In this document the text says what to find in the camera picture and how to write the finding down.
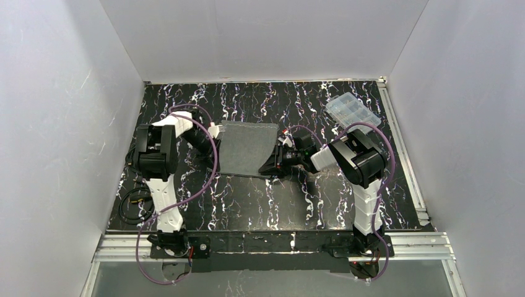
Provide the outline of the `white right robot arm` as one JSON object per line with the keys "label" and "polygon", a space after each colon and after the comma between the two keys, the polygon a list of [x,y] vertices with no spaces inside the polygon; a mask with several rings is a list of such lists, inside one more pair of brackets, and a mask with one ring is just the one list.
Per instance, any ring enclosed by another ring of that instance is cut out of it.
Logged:
{"label": "white right robot arm", "polygon": [[291,167],[297,165],[310,173],[338,166],[353,185],[356,210],[354,228],[363,236],[383,235],[378,200],[387,158],[365,133],[354,129],[343,138],[318,148],[313,136],[291,136],[286,131],[277,139],[274,151],[258,172],[283,177]]}

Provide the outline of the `grey fabric napkin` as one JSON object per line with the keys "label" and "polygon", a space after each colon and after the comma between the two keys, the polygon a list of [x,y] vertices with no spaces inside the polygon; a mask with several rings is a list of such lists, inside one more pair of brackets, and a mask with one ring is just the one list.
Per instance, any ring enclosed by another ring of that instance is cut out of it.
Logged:
{"label": "grey fabric napkin", "polygon": [[219,173],[265,178],[259,169],[274,152],[279,126],[238,121],[223,121],[221,125]]}

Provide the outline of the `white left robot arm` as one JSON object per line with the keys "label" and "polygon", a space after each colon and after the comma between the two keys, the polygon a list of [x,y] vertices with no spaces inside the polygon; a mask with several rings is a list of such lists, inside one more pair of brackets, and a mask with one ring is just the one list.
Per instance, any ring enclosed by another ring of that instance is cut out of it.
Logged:
{"label": "white left robot arm", "polygon": [[137,128],[136,148],[133,164],[145,180],[154,203],[156,214],[153,219],[157,230],[174,233],[182,230],[184,219],[179,206],[200,196],[210,186],[211,181],[193,196],[178,200],[175,191],[175,173],[178,167],[178,139],[187,141],[208,160],[211,178],[219,169],[219,134],[222,125],[210,122],[207,126],[190,111],[176,111],[152,124],[142,124]]}

